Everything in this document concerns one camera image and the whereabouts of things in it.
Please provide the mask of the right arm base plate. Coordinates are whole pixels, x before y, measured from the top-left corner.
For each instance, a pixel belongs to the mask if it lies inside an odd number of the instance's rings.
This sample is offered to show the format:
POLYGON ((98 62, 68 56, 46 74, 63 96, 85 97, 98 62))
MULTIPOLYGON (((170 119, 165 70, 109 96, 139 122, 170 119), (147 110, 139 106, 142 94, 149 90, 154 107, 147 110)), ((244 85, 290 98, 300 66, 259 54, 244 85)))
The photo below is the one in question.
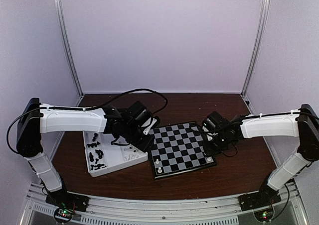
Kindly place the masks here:
POLYGON ((241 211, 248 211, 278 203, 281 201, 281 197, 280 195, 269 197, 268 195, 262 195, 260 192, 255 192, 239 196, 238 201, 241 211))

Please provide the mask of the right aluminium frame post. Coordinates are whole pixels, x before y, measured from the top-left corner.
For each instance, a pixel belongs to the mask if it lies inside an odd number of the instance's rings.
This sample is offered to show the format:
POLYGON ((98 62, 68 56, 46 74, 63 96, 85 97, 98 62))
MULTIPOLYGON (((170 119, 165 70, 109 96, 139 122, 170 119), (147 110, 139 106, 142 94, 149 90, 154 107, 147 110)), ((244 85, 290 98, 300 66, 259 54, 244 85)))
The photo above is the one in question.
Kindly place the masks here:
POLYGON ((257 65, 258 56, 260 53, 262 39, 263 39, 263 34, 265 32, 267 19, 269 15, 270 3, 271 3, 271 0, 262 0, 262 3, 261 3, 261 10, 260 10, 255 42, 254 42, 254 46, 253 46, 253 50, 252 50, 252 54, 251 54, 251 58, 249 62, 248 71, 247 71, 244 85, 241 91, 241 96, 243 98, 247 96, 249 86, 253 77, 254 69, 257 65))

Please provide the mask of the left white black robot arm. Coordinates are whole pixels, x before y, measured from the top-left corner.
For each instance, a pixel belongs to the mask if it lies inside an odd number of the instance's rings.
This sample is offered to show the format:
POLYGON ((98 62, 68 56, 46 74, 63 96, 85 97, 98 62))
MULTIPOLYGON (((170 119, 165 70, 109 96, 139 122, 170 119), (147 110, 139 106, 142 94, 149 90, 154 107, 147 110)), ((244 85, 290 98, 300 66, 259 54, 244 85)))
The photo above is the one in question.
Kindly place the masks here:
POLYGON ((154 140, 149 130, 158 119, 140 101, 127 109, 108 105, 95 107, 59 107, 42 104, 38 98, 29 100, 17 124, 16 148, 12 151, 25 158, 44 183, 48 194, 61 207, 72 202, 64 181, 46 155, 41 136, 57 131, 85 131, 121 137, 130 145, 146 152, 154 140))

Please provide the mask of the left aluminium frame post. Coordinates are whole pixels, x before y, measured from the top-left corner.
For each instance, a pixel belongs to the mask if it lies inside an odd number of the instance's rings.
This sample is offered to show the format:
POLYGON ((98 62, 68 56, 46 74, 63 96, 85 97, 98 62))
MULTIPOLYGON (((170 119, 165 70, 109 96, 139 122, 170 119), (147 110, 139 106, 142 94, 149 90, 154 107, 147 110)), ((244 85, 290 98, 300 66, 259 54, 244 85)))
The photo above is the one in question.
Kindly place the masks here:
POLYGON ((62 0, 54 0, 54 4, 55 4, 56 12, 57 12, 66 60, 67 60, 67 63, 71 72, 71 77, 75 84, 77 93, 81 97, 84 94, 83 94, 83 90, 81 88, 79 77, 75 68, 74 59, 73 59, 73 55, 72 55, 71 47, 70 47, 70 42, 67 35, 67 28, 65 24, 64 13, 63 13, 62 0))

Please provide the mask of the white chess pieces pile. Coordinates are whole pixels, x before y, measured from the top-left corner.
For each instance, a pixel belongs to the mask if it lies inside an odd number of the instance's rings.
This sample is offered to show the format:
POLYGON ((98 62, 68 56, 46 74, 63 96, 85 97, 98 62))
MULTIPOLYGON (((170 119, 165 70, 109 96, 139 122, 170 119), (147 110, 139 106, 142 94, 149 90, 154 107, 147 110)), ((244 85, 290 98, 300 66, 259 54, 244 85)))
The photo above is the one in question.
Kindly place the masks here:
POLYGON ((131 160, 148 157, 147 152, 142 152, 132 145, 125 146, 122 149, 122 154, 123 154, 124 161, 131 161, 131 160))

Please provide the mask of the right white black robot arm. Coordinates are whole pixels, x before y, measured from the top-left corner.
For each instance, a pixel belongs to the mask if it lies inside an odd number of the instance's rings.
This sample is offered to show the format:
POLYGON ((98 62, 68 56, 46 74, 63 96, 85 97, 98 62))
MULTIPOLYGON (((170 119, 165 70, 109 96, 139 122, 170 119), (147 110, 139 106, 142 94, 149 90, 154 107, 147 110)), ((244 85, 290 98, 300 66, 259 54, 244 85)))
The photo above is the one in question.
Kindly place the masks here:
POLYGON ((275 194, 305 167, 319 159, 319 118, 309 104, 299 109, 273 114, 238 115, 231 121, 213 111, 202 122, 208 140, 208 156, 222 153, 230 144, 254 137, 288 136, 299 138, 299 146, 284 163, 266 178, 256 194, 259 205, 267 205, 275 194))

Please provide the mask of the black chess pieces pile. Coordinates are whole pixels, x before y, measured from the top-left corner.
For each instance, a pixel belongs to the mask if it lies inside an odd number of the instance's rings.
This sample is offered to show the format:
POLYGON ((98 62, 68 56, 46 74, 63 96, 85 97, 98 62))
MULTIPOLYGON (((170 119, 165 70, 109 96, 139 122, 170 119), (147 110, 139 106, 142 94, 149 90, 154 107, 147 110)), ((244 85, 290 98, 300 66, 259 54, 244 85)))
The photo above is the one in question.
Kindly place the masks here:
POLYGON ((106 152, 101 135, 96 132, 86 132, 84 136, 88 171, 93 173, 107 168, 106 152))

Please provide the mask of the aluminium frame post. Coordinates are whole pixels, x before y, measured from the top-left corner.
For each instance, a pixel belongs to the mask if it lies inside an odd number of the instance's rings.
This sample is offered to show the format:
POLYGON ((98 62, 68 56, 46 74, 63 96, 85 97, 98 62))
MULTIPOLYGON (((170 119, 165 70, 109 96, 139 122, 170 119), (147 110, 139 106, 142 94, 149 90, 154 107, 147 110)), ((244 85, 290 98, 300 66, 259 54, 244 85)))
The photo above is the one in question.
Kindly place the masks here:
POLYGON ((65 24, 64 13, 63 13, 62 0, 54 0, 54 4, 55 4, 56 12, 57 12, 66 60, 67 60, 67 63, 71 72, 71 77, 75 84, 77 93, 81 97, 84 94, 83 94, 83 90, 81 88, 79 77, 75 68, 74 59, 73 59, 73 55, 72 55, 71 47, 70 47, 70 42, 67 35, 67 28, 65 24))
POLYGON ((241 96, 243 98, 247 96, 249 86, 253 77, 254 69, 257 65, 258 56, 260 53, 262 39, 263 39, 263 34, 265 32, 267 19, 269 15, 270 3, 271 3, 271 0, 262 0, 262 3, 261 3, 261 10, 260 10, 255 42, 254 42, 254 46, 253 46, 253 50, 252 50, 252 54, 251 54, 251 58, 249 62, 248 71, 247 71, 244 85, 241 91, 241 96))

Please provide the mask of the controller circuit board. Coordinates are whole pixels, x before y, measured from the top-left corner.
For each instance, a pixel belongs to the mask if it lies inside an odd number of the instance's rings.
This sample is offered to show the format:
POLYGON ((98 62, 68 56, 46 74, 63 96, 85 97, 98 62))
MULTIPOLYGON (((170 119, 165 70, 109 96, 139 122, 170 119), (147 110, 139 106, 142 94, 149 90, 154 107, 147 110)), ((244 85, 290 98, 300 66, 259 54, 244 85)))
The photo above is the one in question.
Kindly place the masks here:
POLYGON ((274 216, 274 210, 271 208, 254 211, 254 217, 261 223, 269 222, 274 216))
POLYGON ((72 220, 74 213, 70 212, 67 209, 57 208, 53 213, 53 218, 58 223, 68 223, 72 220))

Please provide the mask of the white compartment tray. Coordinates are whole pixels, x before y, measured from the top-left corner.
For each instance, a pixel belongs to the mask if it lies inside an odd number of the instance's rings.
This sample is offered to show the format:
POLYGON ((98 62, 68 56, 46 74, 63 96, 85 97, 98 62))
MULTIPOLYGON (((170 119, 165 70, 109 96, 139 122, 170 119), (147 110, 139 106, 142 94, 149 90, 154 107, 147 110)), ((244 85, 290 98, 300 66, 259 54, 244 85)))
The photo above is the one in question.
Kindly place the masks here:
MULTIPOLYGON (((85 136, 84 134, 88 132, 85 131, 83 132, 83 139, 85 142, 85 136)), ((136 160, 131 160, 131 161, 124 161, 123 158, 123 154, 122 154, 122 149, 125 146, 128 146, 130 144, 127 144, 126 141, 123 138, 120 138, 117 143, 119 143, 120 145, 112 145, 111 141, 114 140, 113 136, 111 134, 102 134, 99 133, 101 135, 102 138, 102 143, 104 145, 104 150, 106 152, 106 162, 107 162, 107 168, 104 168, 102 170, 99 170, 97 172, 93 172, 90 173, 88 171, 88 173, 92 176, 92 177, 98 177, 101 175, 105 175, 105 174, 109 174, 112 172, 116 172, 143 162, 146 162, 148 160, 148 157, 146 158, 140 158, 140 159, 136 159, 136 160)))

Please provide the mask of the left controller circuit board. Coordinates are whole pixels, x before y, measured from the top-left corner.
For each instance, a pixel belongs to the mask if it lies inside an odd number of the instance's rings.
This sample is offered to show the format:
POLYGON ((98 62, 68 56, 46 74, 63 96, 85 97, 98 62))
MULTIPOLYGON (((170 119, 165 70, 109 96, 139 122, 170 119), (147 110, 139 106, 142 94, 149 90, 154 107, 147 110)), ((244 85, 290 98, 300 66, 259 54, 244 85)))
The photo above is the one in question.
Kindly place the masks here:
POLYGON ((53 218, 58 223, 68 223, 72 220, 74 213, 70 212, 67 209, 57 208, 53 213, 53 218))

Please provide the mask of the front aluminium rail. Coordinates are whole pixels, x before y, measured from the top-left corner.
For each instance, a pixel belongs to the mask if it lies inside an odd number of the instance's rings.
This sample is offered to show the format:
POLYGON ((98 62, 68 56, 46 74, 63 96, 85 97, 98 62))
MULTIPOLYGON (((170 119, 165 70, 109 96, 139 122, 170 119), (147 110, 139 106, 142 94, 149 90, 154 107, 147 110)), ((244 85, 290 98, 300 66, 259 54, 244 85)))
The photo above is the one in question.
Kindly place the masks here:
MULTIPOLYGON (((280 189, 281 201, 268 207, 242 210, 239 195, 190 200, 125 200, 90 196, 85 212, 76 211, 66 225, 310 225, 294 182, 280 189), (271 222, 260 222, 261 210, 274 209, 271 222)), ((32 183, 18 225, 59 225, 53 214, 56 206, 45 202, 43 186, 32 183)))

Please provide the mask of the right controller circuit board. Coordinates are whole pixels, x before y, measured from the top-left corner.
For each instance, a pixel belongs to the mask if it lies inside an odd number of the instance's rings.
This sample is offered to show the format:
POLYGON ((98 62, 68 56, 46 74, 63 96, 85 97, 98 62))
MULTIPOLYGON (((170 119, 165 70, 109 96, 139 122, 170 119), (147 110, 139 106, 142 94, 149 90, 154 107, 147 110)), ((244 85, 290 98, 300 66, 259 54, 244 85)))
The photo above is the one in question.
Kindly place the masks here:
POLYGON ((274 210, 271 208, 254 211, 254 217, 261 223, 269 222, 274 216, 274 210))

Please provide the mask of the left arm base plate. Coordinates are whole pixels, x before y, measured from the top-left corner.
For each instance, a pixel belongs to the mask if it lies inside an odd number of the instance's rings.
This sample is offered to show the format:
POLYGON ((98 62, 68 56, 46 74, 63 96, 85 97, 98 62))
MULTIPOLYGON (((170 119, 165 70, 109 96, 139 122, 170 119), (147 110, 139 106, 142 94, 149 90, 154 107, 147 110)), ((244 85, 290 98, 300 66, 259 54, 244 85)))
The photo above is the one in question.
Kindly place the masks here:
POLYGON ((47 195, 45 202, 55 205, 62 209, 71 211, 86 212, 89 203, 89 197, 72 193, 62 195, 47 195))

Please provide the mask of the black white chess board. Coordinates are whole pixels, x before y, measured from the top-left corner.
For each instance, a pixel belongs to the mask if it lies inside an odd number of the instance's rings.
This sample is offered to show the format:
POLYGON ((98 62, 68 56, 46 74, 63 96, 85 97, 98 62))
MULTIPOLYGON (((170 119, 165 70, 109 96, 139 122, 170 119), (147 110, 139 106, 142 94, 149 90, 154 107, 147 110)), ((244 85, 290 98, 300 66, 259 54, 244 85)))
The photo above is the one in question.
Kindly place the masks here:
POLYGON ((214 157, 211 162, 206 160, 203 149, 206 139, 194 121, 153 128, 149 134, 154 136, 148 155, 155 180, 217 165, 214 157))

